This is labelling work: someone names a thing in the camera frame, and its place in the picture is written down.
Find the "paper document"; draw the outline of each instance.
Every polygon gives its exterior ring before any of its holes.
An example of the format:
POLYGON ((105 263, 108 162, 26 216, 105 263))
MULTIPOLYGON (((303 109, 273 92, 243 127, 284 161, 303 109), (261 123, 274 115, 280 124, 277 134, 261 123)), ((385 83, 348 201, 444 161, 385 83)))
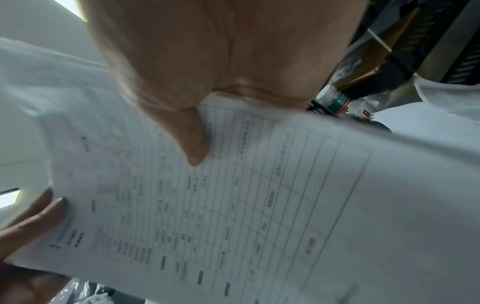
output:
POLYGON ((480 296, 475 155, 211 94, 211 150, 192 168, 104 67, 15 44, 0 94, 35 116, 69 201, 16 265, 162 304, 480 296))

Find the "wall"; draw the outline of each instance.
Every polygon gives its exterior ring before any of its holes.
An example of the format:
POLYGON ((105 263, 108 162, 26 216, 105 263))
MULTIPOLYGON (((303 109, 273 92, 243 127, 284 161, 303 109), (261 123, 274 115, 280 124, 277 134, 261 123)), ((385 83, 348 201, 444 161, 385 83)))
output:
MULTIPOLYGON (((103 62, 85 23, 53 0, 1 0, 0 37, 103 62)), ((46 158, 34 122, 0 100, 0 192, 21 189, 18 204, 0 210, 0 227, 48 187, 46 158)))

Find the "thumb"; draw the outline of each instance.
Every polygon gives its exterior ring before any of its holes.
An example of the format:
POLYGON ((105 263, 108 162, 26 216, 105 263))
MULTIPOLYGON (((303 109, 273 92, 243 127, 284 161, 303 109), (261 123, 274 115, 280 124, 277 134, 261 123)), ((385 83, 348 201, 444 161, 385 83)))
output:
POLYGON ((138 106, 175 139, 191 166, 199 165, 206 158, 209 140, 197 108, 166 111, 149 104, 138 106))
POLYGON ((40 213, 0 231, 0 262, 55 227, 65 215, 66 209, 67 202, 61 198, 40 213))

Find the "finger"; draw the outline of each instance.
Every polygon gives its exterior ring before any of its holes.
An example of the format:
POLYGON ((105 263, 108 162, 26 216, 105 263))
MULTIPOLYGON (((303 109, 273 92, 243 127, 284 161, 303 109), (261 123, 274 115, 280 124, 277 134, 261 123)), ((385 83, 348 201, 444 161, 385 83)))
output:
POLYGON ((56 226, 64 217, 67 201, 58 199, 42 212, 0 231, 0 258, 3 260, 17 249, 56 226))
POLYGON ((13 278, 2 285, 0 303, 46 304, 69 282, 60 274, 38 272, 13 278))
POLYGON ((52 192, 52 189, 49 188, 45 190, 44 193, 40 195, 38 199, 27 209, 25 210, 22 214, 20 214, 13 222, 11 222, 8 227, 12 227, 14 225, 17 225, 18 223, 26 220, 29 217, 32 217, 38 213, 40 213, 42 210, 44 210, 51 202, 52 202, 52 197, 54 193, 52 192))
POLYGON ((209 140, 196 108, 165 111, 148 104, 139 104, 139 107, 175 139, 191 166, 195 167, 205 159, 209 140))

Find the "skin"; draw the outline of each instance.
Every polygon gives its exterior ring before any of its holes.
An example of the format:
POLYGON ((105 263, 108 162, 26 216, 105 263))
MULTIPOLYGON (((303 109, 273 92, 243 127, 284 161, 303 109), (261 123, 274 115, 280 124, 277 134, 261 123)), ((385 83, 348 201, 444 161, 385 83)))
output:
POLYGON ((52 191, 43 193, 10 226, 0 231, 0 303, 45 304, 68 283, 69 278, 4 264, 7 256, 56 226, 67 209, 65 200, 51 203, 52 191))
POLYGON ((196 106, 212 91, 304 109, 368 0, 78 0, 121 95, 189 163, 209 149, 196 106))

